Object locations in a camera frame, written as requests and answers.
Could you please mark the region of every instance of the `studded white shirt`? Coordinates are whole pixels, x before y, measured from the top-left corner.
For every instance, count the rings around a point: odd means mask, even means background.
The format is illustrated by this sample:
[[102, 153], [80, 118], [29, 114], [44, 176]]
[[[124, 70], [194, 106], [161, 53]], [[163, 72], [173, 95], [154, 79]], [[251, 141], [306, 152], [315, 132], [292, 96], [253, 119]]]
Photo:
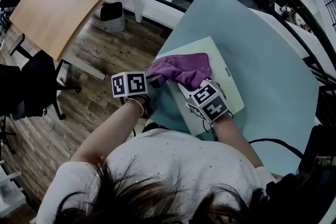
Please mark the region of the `studded white shirt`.
[[[201, 141], [193, 136], [163, 129], [155, 129], [138, 135], [116, 148], [108, 162], [114, 176], [122, 175], [131, 162], [132, 180], [151, 176], [174, 183], [180, 170], [178, 213], [191, 218], [201, 200], [211, 187], [227, 184], [234, 187], [246, 204], [249, 204], [253, 190], [266, 189], [275, 181], [263, 167], [254, 168], [251, 162], [235, 148], [211, 141]], [[59, 203], [73, 192], [84, 191], [91, 201], [97, 192], [96, 175], [86, 163], [66, 162], [60, 166], [49, 186], [37, 215], [37, 224], [52, 223]], [[83, 196], [77, 196], [66, 207], [78, 206], [85, 209]], [[216, 202], [238, 208], [228, 193], [217, 196]]]

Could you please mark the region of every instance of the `wire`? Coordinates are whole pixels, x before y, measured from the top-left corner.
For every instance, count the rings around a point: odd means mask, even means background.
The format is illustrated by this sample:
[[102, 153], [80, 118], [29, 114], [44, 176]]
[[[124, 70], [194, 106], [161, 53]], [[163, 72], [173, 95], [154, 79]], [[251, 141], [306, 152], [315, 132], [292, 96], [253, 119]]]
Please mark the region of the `wire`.
[[227, 112], [231, 114], [231, 117], [232, 117], [232, 119], [233, 119], [233, 114], [232, 114], [232, 112], [231, 112], [230, 110], [228, 110]]
[[208, 133], [208, 130], [205, 128], [205, 126], [204, 126], [204, 120], [203, 120], [203, 128], [204, 128], [204, 130]]

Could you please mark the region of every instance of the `pink towel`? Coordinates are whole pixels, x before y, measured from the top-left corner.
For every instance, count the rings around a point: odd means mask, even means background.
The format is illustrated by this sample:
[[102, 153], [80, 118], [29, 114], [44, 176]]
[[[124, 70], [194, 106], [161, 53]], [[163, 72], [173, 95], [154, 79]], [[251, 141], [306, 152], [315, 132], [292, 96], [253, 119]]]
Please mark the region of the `pink towel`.
[[211, 68], [205, 53], [171, 55], [152, 63], [147, 74], [162, 75], [165, 79], [162, 82], [171, 79], [181, 83], [188, 90], [196, 90], [203, 80], [210, 78]]

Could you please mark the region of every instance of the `wastebasket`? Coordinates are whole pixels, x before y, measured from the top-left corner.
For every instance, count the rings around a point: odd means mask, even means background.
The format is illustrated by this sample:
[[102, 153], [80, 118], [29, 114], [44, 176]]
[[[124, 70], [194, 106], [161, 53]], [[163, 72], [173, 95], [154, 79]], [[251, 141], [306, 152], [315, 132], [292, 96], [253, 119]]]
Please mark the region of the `wastebasket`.
[[100, 20], [104, 23], [106, 32], [124, 31], [126, 24], [121, 2], [103, 5], [100, 10]]

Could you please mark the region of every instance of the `person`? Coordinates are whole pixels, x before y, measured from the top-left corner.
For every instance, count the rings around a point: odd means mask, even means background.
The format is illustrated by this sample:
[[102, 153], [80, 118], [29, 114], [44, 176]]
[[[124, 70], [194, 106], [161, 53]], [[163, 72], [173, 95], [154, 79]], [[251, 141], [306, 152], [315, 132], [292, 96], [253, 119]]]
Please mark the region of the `person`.
[[213, 123], [218, 142], [156, 123], [127, 141], [144, 103], [127, 99], [59, 167], [37, 224], [269, 223], [275, 179], [230, 114]]

